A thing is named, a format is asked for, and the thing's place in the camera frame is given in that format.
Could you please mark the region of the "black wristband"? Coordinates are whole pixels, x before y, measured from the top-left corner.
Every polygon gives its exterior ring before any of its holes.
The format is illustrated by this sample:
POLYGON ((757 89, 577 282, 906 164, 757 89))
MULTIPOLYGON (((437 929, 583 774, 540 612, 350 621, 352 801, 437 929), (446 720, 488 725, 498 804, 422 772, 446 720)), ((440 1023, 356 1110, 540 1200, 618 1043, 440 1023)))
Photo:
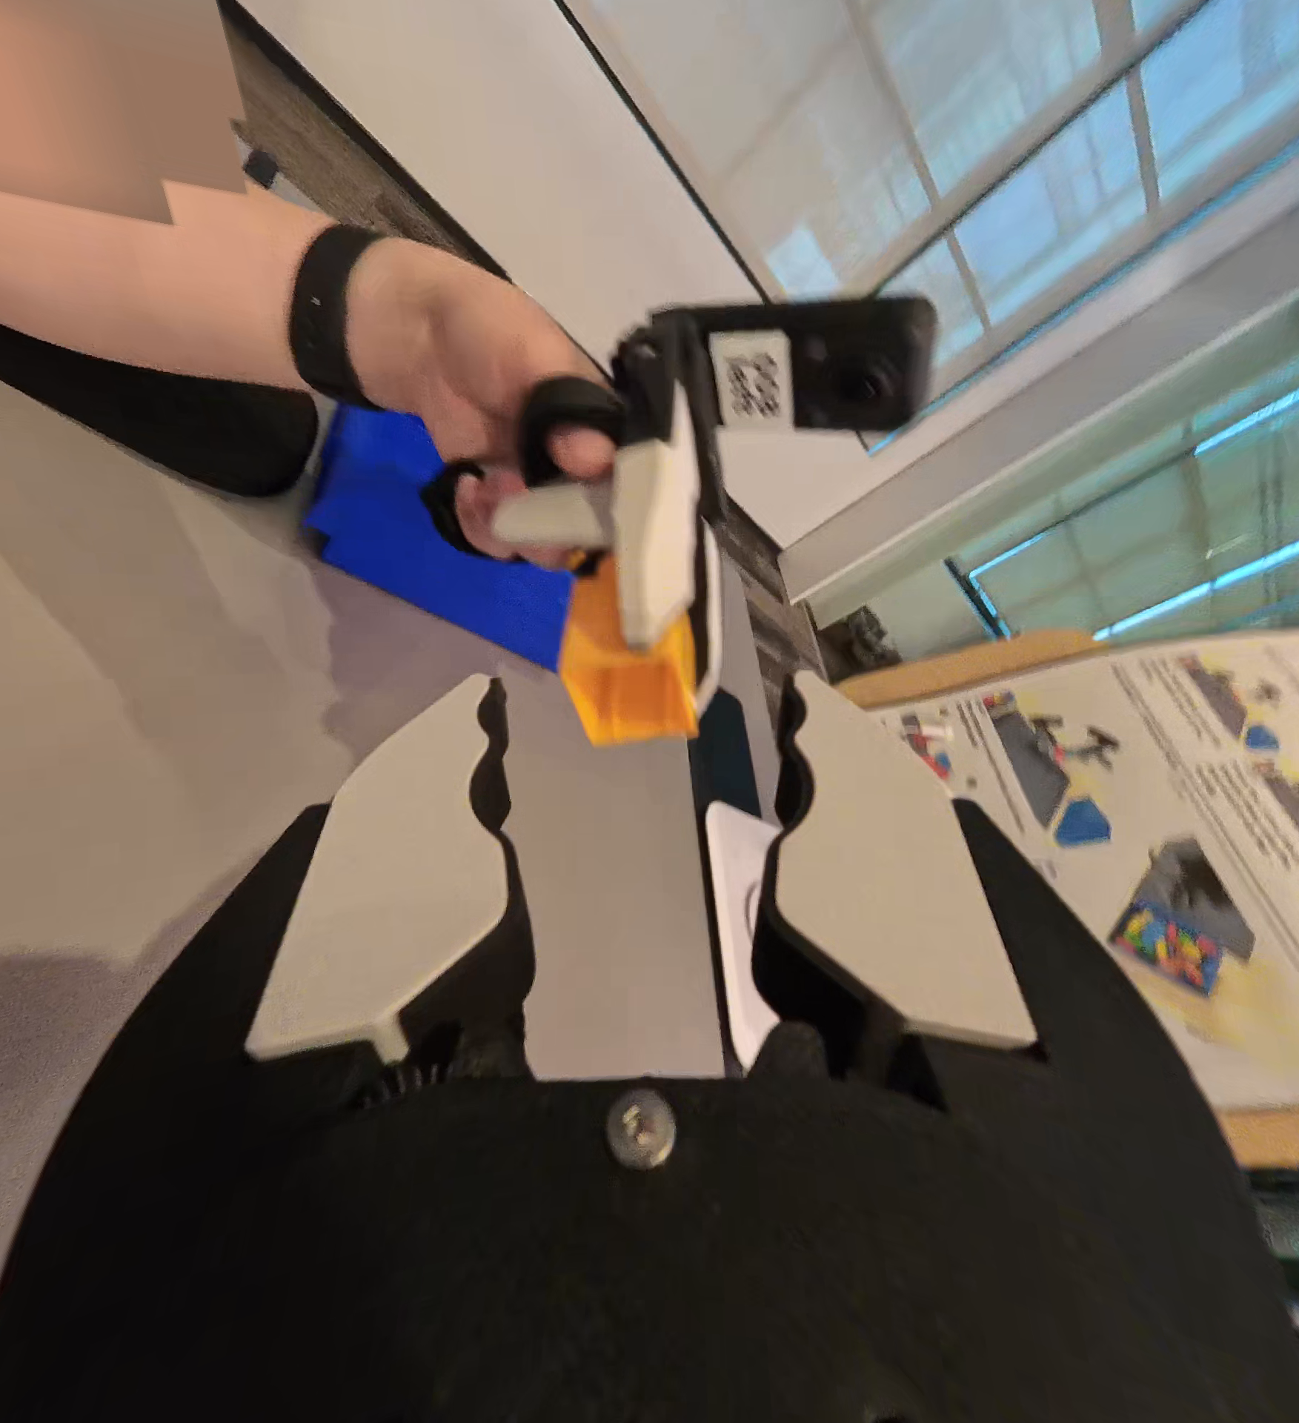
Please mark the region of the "black wristband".
POLYGON ((320 230, 295 270, 287 345, 302 382, 340 405, 382 411, 355 369, 349 348, 349 291, 356 266, 385 234, 334 222, 320 230))

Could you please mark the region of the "orange mega block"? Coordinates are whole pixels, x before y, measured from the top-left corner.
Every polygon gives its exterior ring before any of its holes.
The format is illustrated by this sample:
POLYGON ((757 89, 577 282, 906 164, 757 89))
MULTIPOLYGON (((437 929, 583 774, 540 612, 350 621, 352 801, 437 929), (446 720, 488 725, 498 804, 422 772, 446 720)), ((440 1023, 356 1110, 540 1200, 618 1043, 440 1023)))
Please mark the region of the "orange mega block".
POLYGON ((577 572, 558 675, 591 744, 696 738, 696 651, 690 614, 679 614, 651 650, 631 648, 621 629, 615 559, 577 572))

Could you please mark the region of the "white stand base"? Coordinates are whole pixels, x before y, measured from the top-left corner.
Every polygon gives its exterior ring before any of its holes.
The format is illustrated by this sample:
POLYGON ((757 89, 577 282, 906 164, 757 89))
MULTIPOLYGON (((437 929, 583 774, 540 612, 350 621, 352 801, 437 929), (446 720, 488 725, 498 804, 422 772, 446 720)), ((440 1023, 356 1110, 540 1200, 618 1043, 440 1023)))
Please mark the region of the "white stand base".
POLYGON ((714 801, 705 811, 705 831, 730 1049, 737 1070, 746 1074, 779 1022, 754 970, 767 855, 778 829, 745 810, 714 801))

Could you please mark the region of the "wooden instruction board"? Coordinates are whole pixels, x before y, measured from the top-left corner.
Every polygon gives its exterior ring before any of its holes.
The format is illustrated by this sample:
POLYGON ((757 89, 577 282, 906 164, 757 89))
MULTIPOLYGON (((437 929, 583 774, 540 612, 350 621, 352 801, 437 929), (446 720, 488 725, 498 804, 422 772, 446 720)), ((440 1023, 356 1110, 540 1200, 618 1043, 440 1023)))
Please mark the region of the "wooden instruction board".
POLYGON ((1027 632, 838 684, 1114 956, 1246 1167, 1299 1167, 1299 629, 1027 632))

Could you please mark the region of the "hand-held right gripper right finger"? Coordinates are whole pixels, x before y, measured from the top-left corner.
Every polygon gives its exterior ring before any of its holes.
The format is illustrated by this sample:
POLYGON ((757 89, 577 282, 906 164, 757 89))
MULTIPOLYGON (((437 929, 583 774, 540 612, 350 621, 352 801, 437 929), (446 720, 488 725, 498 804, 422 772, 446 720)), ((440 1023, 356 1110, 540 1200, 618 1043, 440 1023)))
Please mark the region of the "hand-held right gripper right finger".
POLYGON ((1039 1031, 941 777, 811 671, 782 693, 781 831, 752 970, 827 1074, 884 1083, 908 1038, 1001 1052, 1039 1031))

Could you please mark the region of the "person's left hand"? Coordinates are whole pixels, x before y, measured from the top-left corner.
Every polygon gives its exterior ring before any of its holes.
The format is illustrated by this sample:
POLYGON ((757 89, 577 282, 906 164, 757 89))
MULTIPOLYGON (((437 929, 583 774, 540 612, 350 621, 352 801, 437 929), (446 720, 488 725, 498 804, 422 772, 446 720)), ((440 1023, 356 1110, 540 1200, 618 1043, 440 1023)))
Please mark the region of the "person's left hand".
POLYGON ((498 506, 525 491, 519 417, 543 381, 604 384, 600 367, 530 294, 462 258, 409 239, 382 239, 352 270, 347 351, 364 394, 418 415, 462 472, 452 506, 480 554, 548 569, 576 565, 567 548, 497 538, 498 506))

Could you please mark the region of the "blue plastic bin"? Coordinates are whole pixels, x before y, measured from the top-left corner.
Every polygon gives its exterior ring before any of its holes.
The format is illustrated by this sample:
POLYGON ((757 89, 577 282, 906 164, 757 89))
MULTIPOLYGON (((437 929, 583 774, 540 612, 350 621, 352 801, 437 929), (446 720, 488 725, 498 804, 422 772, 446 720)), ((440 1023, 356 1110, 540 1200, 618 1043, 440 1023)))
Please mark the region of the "blue plastic bin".
POLYGON ((441 464, 419 418, 338 405, 304 529, 331 566, 555 671, 573 578, 452 545, 424 499, 441 464))

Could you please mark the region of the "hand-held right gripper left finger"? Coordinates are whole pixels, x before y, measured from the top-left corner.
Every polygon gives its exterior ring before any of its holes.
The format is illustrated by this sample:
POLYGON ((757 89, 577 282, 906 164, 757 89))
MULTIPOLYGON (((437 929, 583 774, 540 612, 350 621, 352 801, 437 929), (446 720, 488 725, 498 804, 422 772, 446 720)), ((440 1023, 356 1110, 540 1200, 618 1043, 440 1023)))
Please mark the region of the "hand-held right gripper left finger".
POLYGON ((536 976, 503 681, 465 678, 335 793, 246 1047, 404 1061, 447 1025, 518 1022, 536 976))

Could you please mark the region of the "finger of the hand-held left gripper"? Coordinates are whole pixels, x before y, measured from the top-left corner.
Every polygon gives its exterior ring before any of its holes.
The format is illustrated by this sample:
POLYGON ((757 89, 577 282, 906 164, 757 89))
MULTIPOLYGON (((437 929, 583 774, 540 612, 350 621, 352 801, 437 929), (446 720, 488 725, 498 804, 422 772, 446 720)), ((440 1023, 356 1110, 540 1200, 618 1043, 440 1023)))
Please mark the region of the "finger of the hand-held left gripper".
POLYGON ((697 526, 694 577, 694 710, 706 713, 722 681, 725 642, 724 560, 709 521, 697 526))
POLYGON ((669 432, 619 446, 610 523, 619 629, 636 653, 652 651, 682 617, 708 618, 708 551, 694 414, 676 382, 669 432))

